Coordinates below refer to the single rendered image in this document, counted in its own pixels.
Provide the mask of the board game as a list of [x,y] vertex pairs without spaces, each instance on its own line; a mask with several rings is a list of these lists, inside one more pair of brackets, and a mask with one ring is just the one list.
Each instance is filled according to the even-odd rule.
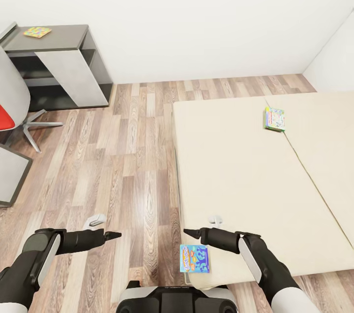
[[180,245],[180,272],[209,273],[207,245]]
[[285,131],[285,113],[284,110],[265,107],[265,128]]

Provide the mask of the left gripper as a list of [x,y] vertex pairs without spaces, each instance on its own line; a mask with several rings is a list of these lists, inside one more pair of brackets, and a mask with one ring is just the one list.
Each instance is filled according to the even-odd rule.
[[77,243],[71,253],[89,251],[105,244],[106,241],[121,237],[122,233],[108,231],[104,234],[104,229],[75,231],[77,233]]

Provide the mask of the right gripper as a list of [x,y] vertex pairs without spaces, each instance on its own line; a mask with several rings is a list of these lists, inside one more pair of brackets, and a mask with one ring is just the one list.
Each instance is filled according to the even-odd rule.
[[227,230],[219,228],[200,228],[197,230],[184,229],[183,232],[197,240],[201,238],[201,245],[210,245],[221,250],[226,250],[225,235]]

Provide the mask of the jigsaw puzzle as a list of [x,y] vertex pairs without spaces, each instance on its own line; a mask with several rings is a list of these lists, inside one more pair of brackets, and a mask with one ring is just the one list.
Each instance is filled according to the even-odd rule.
[[41,38],[42,36],[44,36],[45,34],[47,34],[50,31],[51,31],[50,28],[37,27],[37,28],[30,28],[29,30],[23,32],[22,34]]

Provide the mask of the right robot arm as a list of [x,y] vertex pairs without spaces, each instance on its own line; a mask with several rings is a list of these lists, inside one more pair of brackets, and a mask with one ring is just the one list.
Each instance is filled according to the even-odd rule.
[[320,313],[291,276],[287,266],[278,261],[261,235],[220,229],[219,215],[208,218],[209,228],[184,229],[201,245],[242,254],[258,285],[263,289],[273,313]]

